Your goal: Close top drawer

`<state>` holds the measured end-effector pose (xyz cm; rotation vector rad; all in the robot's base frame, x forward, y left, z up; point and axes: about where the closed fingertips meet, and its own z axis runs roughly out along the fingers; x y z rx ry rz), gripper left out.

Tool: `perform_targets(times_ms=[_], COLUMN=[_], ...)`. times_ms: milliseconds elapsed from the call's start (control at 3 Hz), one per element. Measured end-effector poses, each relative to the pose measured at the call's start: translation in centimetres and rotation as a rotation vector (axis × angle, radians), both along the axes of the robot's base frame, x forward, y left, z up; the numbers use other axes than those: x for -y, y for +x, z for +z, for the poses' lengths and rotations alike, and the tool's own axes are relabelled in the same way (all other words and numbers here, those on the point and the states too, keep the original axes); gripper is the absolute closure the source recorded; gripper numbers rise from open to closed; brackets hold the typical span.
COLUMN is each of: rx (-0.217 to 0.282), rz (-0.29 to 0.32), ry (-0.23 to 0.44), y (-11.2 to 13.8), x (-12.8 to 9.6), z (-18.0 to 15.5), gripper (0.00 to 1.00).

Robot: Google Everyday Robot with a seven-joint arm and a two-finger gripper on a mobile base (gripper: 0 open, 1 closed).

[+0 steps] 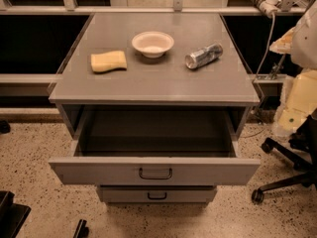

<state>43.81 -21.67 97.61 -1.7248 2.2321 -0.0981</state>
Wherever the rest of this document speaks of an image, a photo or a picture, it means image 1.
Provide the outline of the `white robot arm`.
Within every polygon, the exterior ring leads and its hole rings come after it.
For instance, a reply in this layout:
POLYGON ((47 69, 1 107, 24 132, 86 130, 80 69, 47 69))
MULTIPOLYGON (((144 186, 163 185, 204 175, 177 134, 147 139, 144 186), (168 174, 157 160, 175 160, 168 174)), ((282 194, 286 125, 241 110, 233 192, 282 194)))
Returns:
POLYGON ((317 109, 317 1, 296 26, 274 41, 269 50, 285 55, 303 70, 288 77, 282 87, 281 104, 276 110, 272 131, 286 137, 294 133, 317 109))

